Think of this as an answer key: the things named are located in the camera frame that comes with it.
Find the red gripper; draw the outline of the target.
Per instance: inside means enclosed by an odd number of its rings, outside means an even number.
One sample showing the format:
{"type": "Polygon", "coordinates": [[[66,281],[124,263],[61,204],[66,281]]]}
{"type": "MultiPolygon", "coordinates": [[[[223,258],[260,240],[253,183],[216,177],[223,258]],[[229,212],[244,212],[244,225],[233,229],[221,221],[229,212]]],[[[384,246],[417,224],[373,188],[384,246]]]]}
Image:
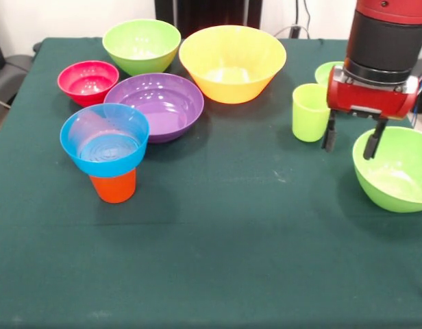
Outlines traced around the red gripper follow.
{"type": "Polygon", "coordinates": [[[377,120],[373,133],[368,137],[363,157],[375,157],[378,145],[388,123],[387,119],[402,120],[417,100],[419,79],[411,75],[397,86],[376,86],[359,82],[347,75],[340,65],[334,66],[328,78],[327,104],[330,115],[324,133],[322,148],[331,151],[336,141],[336,110],[383,118],[377,120]]]}

